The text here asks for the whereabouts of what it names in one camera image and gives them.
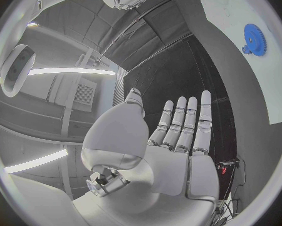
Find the blue gear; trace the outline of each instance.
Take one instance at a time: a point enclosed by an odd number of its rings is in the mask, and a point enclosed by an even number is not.
[[[247,24],[244,27],[244,39],[247,43],[242,48],[244,54],[253,53],[256,56],[263,56],[266,53],[266,40],[262,31],[255,24]]]

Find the blue plastic gear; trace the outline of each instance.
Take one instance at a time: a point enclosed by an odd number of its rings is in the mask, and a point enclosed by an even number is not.
[[[267,49],[266,40],[259,27],[255,24],[247,24],[244,27],[244,39],[247,43],[242,48],[244,54],[265,55]]]

